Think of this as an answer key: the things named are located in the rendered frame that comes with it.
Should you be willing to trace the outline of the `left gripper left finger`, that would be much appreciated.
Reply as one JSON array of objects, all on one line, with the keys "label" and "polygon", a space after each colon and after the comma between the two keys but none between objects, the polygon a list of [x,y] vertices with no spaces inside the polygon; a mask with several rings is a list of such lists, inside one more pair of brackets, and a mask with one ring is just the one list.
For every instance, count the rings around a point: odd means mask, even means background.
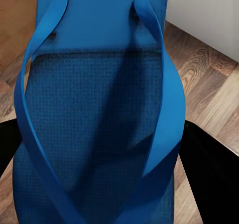
[{"label": "left gripper left finger", "polygon": [[22,143],[17,119],[0,123],[0,177]]}]

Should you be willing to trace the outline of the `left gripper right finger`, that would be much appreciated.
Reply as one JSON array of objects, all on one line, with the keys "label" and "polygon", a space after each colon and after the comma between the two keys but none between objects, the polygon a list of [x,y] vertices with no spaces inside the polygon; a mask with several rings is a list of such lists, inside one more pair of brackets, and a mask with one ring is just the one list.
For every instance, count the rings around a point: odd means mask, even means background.
[{"label": "left gripper right finger", "polygon": [[179,155],[204,224],[239,224],[239,157],[185,120]]}]

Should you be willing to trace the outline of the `sandal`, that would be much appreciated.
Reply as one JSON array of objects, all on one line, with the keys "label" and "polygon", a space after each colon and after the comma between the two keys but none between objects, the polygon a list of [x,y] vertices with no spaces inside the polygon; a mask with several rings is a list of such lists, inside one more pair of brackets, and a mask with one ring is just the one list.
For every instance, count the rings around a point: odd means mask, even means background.
[{"label": "sandal", "polygon": [[14,89],[19,224],[174,224],[186,100],[167,1],[37,0]]}]

